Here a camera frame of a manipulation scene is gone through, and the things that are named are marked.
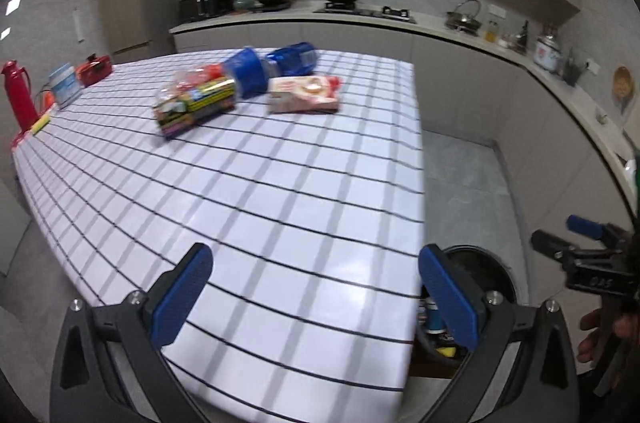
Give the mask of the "person right hand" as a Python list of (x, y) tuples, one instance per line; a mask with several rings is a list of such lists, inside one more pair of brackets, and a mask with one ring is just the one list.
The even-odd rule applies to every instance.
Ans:
[(579, 330), (588, 335), (578, 344), (576, 358), (579, 363), (598, 361), (606, 343), (612, 336), (638, 342), (639, 317), (631, 313), (606, 311), (603, 307), (582, 316)]

